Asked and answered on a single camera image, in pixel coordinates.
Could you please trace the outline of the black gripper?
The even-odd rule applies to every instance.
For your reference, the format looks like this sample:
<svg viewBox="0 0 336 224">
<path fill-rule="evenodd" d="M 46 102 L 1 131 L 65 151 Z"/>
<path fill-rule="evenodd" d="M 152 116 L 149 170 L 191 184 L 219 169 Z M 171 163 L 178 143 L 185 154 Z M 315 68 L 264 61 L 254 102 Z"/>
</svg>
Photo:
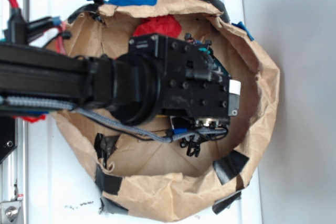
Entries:
<svg viewBox="0 0 336 224">
<path fill-rule="evenodd" d="M 196 127 L 228 127 L 239 111 L 241 82 L 212 70 L 211 41 L 191 34 L 184 40 L 148 34 L 129 40 L 130 53 L 157 59 L 165 96 L 162 114 L 190 120 Z"/>
</svg>

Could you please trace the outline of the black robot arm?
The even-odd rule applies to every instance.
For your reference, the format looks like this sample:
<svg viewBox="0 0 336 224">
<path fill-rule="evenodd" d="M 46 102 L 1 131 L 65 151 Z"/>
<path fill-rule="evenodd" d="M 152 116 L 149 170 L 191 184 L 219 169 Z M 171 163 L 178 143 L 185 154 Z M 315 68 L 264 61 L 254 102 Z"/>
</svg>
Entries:
<svg viewBox="0 0 336 224">
<path fill-rule="evenodd" d="M 31 32 L 60 24 L 46 17 L 27 23 L 14 9 L 1 43 L 1 109 L 34 115 L 64 109 L 104 108 L 125 125 L 141 125 L 156 115 L 195 122 L 229 123 L 239 110 L 239 81 L 215 63 L 209 44 L 160 34 L 132 37 L 128 53 L 69 58 L 28 45 Z"/>
</svg>

